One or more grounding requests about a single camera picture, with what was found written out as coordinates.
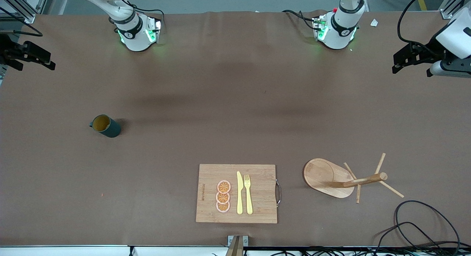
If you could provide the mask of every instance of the metal handle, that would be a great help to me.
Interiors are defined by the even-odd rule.
[[[278,206],[280,206],[280,202],[281,202],[281,186],[280,186],[280,184],[278,183],[278,179],[276,179],[275,182],[276,182],[276,186],[278,186],[278,197],[280,198],[280,199],[278,200],[278,202],[276,203],[276,207],[278,207]]]

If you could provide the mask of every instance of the orange slice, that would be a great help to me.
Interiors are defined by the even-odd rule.
[[[229,196],[228,193],[220,193],[218,192],[216,194],[216,201],[219,203],[219,204],[227,204],[229,202],[229,199],[231,197]]]
[[[231,208],[231,203],[227,203],[227,204],[216,203],[216,209],[221,213],[225,213],[229,211],[230,208]]]
[[[231,184],[223,179],[217,184],[217,191],[220,193],[228,193],[231,190]]]

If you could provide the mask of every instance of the fork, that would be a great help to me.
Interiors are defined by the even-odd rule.
[[[252,214],[254,209],[252,208],[252,198],[250,197],[250,175],[244,175],[244,186],[247,191],[247,214]]]

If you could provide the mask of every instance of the teal mug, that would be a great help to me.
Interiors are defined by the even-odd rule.
[[[90,123],[90,127],[107,137],[117,137],[121,132],[121,126],[104,114],[95,117]]]

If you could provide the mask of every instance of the table surface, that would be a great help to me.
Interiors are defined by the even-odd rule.
[[[398,17],[366,13],[355,40],[329,50],[284,13],[168,15],[163,44],[132,53],[107,16],[38,16],[45,36],[20,41],[50,51],[57,69],[26,64],[0,89],[0,244],[219,245],[244,234],[257,246],[372,246],[405,199],[439,209],[466,242],[471,86],[427,78],[428,65],[393,75]],[[408,13],[403,36],[426,42],[444,23]],[[103,113],[123,125],[119,137],[88,127]],[[311,159],[360,177],[382,152],[405,199],[371,184],[355,204],[303,181]],[[275,164],[278,224],[196,223],[201,163]],[[420,206],[399,218],[454,239]],[[406,243],[393,232],[383,245]]]

